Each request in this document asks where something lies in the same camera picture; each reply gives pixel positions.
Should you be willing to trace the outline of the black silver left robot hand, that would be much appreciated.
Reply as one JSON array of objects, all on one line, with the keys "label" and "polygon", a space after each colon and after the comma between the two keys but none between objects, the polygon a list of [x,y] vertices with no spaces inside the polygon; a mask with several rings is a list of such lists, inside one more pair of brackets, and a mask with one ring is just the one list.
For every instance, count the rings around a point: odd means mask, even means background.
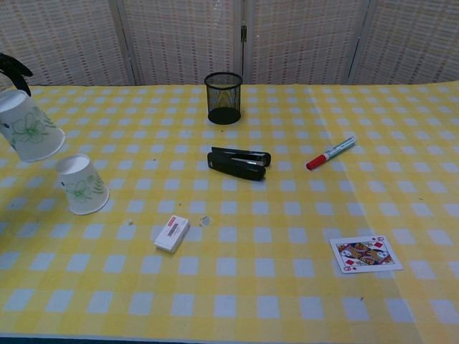
[{"label": "black silver left robot hand", "polygon": [[22,64],[19,60],[7,54],[0,53],[0,70],[1,74],[6,75],[18,90],[22,90],[32,96],[31,90],[24,79],[32,77],[32,71]]}]

